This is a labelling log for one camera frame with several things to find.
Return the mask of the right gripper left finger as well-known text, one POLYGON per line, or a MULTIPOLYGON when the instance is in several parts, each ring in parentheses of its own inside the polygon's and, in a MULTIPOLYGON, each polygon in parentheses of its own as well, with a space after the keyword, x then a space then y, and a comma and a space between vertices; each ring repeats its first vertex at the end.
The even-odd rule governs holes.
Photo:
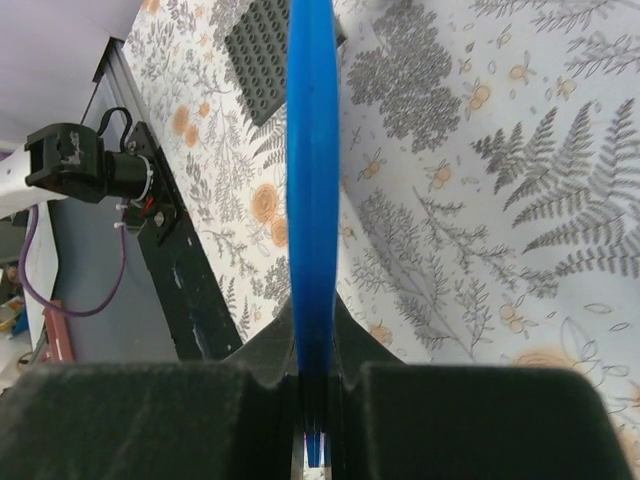
POLYGON ((292 309, 222 361, 46 364, 1 402, 5 479, 296 479, 292 309))

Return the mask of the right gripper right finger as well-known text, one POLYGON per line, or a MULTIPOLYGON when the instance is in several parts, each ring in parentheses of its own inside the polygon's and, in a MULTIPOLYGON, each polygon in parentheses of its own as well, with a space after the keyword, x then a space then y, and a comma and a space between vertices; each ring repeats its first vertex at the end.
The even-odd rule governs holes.
POLYGON ((628 479, 604 405, 561 368, 402 362, 335 311, 336 479, 628 479))

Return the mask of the blue framed whiteboard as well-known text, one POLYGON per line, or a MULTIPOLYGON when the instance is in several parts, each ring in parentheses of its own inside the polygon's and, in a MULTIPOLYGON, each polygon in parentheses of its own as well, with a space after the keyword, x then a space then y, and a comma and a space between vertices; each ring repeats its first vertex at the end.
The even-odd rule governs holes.
POLYGON ((329 1, 293 1, 287 53, 287 218, 291 301, 308 464, 321 464, 335 317, 340 93, 329 1))

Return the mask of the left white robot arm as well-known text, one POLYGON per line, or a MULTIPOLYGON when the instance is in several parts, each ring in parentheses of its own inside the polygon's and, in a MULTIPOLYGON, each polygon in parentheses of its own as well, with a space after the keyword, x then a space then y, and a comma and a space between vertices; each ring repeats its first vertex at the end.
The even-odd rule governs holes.
POLYGON ((153 184, 153 163, 127 149, 133 118, 124 107, 107 110, 97 130, 58 123, 27 137, 23 147, 1 160, 1 217, 10 217, 52 200, 74 198, 97 204, 106 197, 139 202, 153 184), (105 149, 102 134, 121 113, 125 129, 118 151, 105 149))

